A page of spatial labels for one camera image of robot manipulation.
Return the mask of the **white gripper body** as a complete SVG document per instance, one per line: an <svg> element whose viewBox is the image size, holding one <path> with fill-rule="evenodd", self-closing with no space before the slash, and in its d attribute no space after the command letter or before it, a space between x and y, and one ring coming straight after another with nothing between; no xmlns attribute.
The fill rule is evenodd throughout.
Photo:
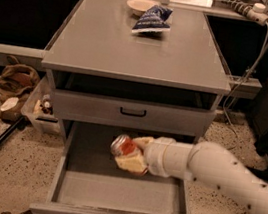
<svg viewBox="0 0 268 214"><path fill-rule="evenodd" d="M152 139L143 149L148 171L159 177L190 181L193 175L187 166L193 147L192 144L176 142L173 138Z"/></svg>

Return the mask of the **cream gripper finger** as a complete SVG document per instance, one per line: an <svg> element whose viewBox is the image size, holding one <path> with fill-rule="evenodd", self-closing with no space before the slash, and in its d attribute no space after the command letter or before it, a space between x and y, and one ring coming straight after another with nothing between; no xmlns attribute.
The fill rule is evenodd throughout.
<svg viewBox="0 0 268 214"><path fill-rule="evenodd" d="M143 155L140 153L132 155L121 155L115 156L115 162L121 170L131 172L132 174L144 175L147 173L147 165Z"/></svg>
<svg viewBox="0 0 268 214"><path fill-rule="evenodd" d="M137 137L133 139L133 142L136 143L136 145L141 149L145 150L149 143L151 143L154 140L153 137Z"/></svg>

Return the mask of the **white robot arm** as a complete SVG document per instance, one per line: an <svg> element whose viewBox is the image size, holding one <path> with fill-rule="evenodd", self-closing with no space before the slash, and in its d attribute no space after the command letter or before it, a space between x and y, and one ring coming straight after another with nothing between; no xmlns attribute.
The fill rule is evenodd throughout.
<svg viewBox="0 0 268 214"><path fill-rule="evenodd" d="M243 205L250 214L268 214L268 183L217 143L192 145L167 137L119 135L110 149L122 170L201 182Z"/></svg>

